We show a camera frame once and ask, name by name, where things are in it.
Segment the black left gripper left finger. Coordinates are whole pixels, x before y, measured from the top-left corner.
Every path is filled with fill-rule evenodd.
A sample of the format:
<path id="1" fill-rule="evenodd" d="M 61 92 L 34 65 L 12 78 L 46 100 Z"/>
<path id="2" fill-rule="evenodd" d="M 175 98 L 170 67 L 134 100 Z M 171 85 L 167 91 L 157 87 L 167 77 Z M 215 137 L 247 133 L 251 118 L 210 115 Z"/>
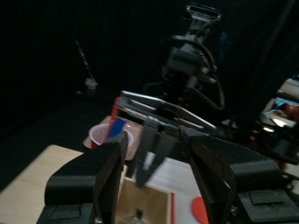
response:
<path id="1" fill-rule="evenodd" d="M 37 224 L 115 224 L 127 145 L 123 131 L 51 175 Z"/>

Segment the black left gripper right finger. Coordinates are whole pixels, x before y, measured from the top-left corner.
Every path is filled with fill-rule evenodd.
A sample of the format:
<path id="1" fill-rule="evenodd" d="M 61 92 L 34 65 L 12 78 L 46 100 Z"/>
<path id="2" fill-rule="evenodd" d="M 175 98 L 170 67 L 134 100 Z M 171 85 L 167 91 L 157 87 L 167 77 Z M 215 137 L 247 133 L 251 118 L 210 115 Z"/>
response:
<path id="1" fill-rule="evenodd" d="M 210 224 L 299 224 L 274 160 L 210 136 L 191 139 L 190 164 Z"/>

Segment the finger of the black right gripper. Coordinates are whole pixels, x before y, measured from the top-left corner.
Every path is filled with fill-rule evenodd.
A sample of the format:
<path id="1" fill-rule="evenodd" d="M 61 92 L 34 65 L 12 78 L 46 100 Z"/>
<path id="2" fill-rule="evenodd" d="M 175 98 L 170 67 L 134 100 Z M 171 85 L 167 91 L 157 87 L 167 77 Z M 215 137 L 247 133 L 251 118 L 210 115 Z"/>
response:
<path id="1" fill-rule="evenodd" d="M 143 132 L 141 137 L 141 144 L 137 153 L 137 173 L 135 181 L 139 187 L 143 187 L 147 182 L 147 168 L 146 168 L 146 156 L 147 152 L 154 148 L 157 137 L 158 122 L 150 118 L 145 120 Z"/>
<path id="2" fill-rule="evenodd" d="M 165 162 L 165 159 L 171 156 L 171 154 L 174 153 L 177 144 L 178 144 L 178 138 L 169 134 L 163 134 L 157 146 L 151 172 L 155 172 L 161 164 Z"/>

